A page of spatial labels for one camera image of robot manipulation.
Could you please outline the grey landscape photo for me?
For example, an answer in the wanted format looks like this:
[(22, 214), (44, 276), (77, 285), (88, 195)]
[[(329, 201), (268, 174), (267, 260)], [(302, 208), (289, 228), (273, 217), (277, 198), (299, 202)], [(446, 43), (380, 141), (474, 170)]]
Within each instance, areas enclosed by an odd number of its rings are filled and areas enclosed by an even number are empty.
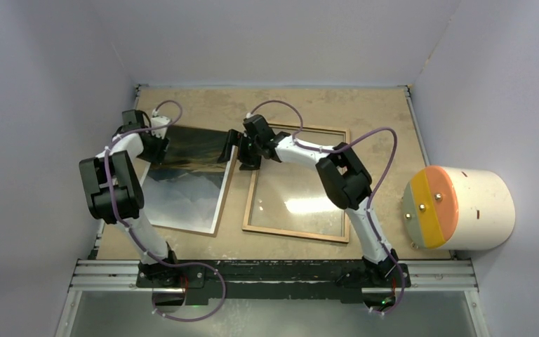
[(172, 126), (161, 164), (147, 166), (142, 177), (144, 212), (150, 223), (200, 234), (214, 234), (232, 177), (233, 153), (218, 162), (226, 131)]

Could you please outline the brown frame backing board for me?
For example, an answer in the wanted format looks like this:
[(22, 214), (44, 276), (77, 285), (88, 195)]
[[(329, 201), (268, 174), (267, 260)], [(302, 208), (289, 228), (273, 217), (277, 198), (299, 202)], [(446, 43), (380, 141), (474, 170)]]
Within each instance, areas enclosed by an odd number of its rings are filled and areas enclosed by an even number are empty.
[(148, 164), (141, 178), (145, 215), (156, 227), (214, 235), (232, 179), (236, 150), (224, 164), (213, 154), (209, 163)]

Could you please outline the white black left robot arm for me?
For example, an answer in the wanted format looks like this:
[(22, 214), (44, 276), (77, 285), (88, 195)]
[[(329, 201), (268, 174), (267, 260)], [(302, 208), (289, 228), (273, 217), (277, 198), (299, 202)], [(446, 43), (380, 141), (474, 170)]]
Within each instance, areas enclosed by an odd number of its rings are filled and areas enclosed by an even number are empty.
[(159, 164), (170, 140), (166, 137), (172, 119), (157, 112), (127, 110), (123, 124), (110, 144), (94, 157), (79, 162), (79, 171), (90, 214), (122, 230), (140, 254), (142, 281), (157, 280), (162, 286), (175, 286), (181, 268), (171, 247), (154, 229), (145, 214), (145, 196), (133, 162), (141, 159)]

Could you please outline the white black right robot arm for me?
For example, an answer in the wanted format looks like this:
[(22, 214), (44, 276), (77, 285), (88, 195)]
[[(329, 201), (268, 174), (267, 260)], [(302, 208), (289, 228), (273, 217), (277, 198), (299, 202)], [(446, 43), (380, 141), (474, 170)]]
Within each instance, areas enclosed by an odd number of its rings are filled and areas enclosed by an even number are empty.
[(236, 149), (242, 171), (257, 171), (262, 159), (316, 171), (328, 199), (351, 221), (361, 244), (368, 281), (382, 286), (391, 280), (394, 271), (404, 276), (397, 253), (371, 206), (377, 187), (351, 144), (327, 146), (298, 140), (297, 133), (275, 132), (261, 115), (245, 118), (243, 126), (242, 132), (227, 132), (219, 163), (229, 161)]

